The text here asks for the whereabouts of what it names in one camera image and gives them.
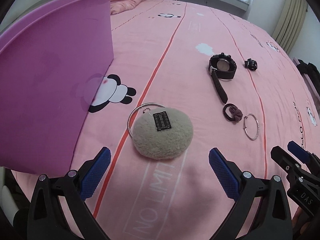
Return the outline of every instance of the purple plastic bin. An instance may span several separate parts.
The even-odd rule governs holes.
[[[0,166],[63,176],[113,60],[110,0],[53,0],[0,36]]]

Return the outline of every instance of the silver bracelet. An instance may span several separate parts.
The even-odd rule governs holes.
[[[165,106],[163,106],[163,105],[161,105],[161,104],[157,104],[157,103],[146,103],[146,104],[143,104],[143,105],[141,105],[141,106],[138,106],[136,109],[134,109],[134,110],[131,112],[131,114],[129,115],[128,122],[127,122],[127,130],[128,130],[128,132],[129,132],[129,135],[130,135],[131,138],[132,138],[132,132],[131,132],[131,129],[130,129],[130,127],[129,127],[130,120],[131,120],[131,118],[132,118],[132,116],[134,115],[135,112],[137,112],[140,108],[144,108],[144,107],[146,107],[146,106],[165,107]]]
[[[256,120],[256,123],[257,123],[257,134],[254,138],[251,138],[248,133],[247,133],[247,126],[245,125],[245,120],[248,118],[248,116],[251,115],[255,120]],[[252,141],[254,141],[255,139],[258,138],[258,135],[259,135],[259,123],[258,123],[258,120],[257,118],[253,115],[253,114],[247,114],[245,117],[244,117],[244,120],[243,120],[243,130],[245,132],[245,135]]]

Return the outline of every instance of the blue textured pad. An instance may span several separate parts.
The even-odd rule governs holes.
[[[296,156],[302,163],[308,164],[310,162],[309,154],[294,141],[288,143],[288,151]]]
[[[110,150],[106,148],[81,181],[80,197],[83,201],[92,197],[110,162],[111,153]]]
[[[215,149],[209,153],[209,163],[228,198],[237,201],[240,196],[239,182]]]

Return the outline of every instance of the human hand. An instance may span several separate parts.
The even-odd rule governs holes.
[[[298,219],[300,217],[300,215],[302,214],[302,208],[298,207],[297,211],[295,212],[293,218],[292,218],[292,228],[295,227],[295,225],[298,222]],[[306,228],[308,227],[308,225],[310,224],[310,222],[305,223],[302,228],[300,229],[300,234],[302,235],[302,233],[306,230]]]

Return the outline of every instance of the bed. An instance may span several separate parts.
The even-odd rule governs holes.
[[[294,140],[318,153],[320,129],[307,111],[319,124],[312,97],[293,62],[264,30],[226,12],[171,0],[144,0],[112,15],[111,28],[114,60],[100,89],[113,77],[128,90],[88,113],[70,167],[77,170],[103,146],[111,150],[111,164],[86,200],[111,239],[209,239],[234,203],[208,163],[214,147],[255,177],[278,174],[286,189],[286,174],[270,157],[272,147],[286,149]],[[210,57],[221,52],[237,64],[234,79],[220,81],[228,103],[256,116],[260,133],[255,141],[244,133],[243,120],[229,122],[222,114],[224,104],[208,73]],[[244,68],[248,58],[257,61],[257,71]],[[183,155],[155,161],[135,150],[127,120],[143,103],[173,107],[190,117],[194,136]],[[247,120],[247,127],[254,137],[254,119]],[[13,174],[31,199],[38,175]],[[258,201],[240,234],[249,229]],[[294,214],[297,206],[289,202]],[[71,229],[81,235],[63,198],[61,203]]]

